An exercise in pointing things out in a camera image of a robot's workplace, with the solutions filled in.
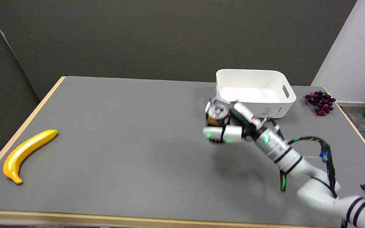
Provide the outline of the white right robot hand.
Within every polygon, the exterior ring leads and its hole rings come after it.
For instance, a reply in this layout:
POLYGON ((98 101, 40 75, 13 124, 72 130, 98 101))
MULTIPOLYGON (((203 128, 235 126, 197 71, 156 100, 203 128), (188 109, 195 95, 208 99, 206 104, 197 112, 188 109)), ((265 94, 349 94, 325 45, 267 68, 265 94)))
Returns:
POLYGON ((219 144, 241 142, 248 137, 257 138, 264 125, 249 108, 239 100, 228 101, 220 96, 209 98, 205 108, 206 126, 203 135, 219 144))

